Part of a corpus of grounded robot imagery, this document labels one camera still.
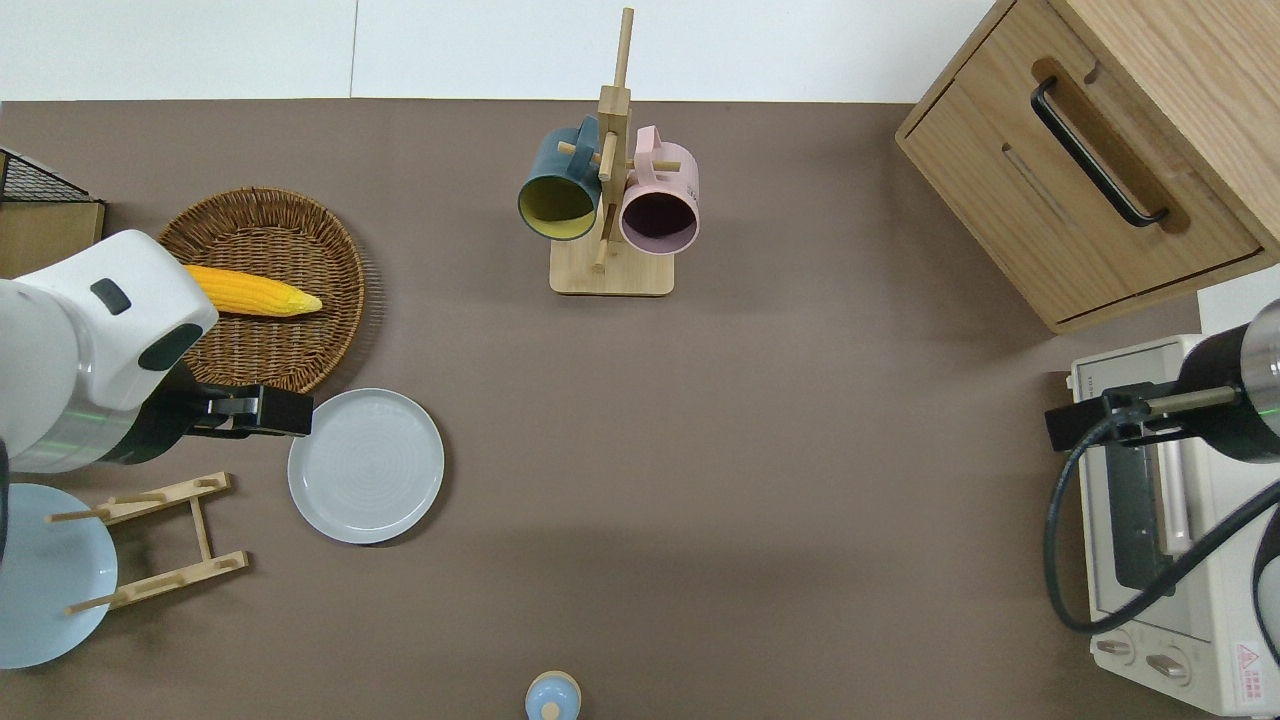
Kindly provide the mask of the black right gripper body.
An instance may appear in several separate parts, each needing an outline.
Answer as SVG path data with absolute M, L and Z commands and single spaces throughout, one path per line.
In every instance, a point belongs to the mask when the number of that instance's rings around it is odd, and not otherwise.
M 1165 395 L 1165 383 L 1134 383 L 1112 387 L 1093 398 L 1048 410 L 1044 413 L 1044 424 L 1052 451 L 1069 451 L 1097 423 Z

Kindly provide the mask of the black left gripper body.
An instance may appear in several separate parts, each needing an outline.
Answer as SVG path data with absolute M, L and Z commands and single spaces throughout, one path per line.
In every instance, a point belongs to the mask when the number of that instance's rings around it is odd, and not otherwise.
M 175 413 L 168 434 L 175 439 L 306 437 L 312 429 L 314 398 L 271 386 L 191 386 L 168 398 Z

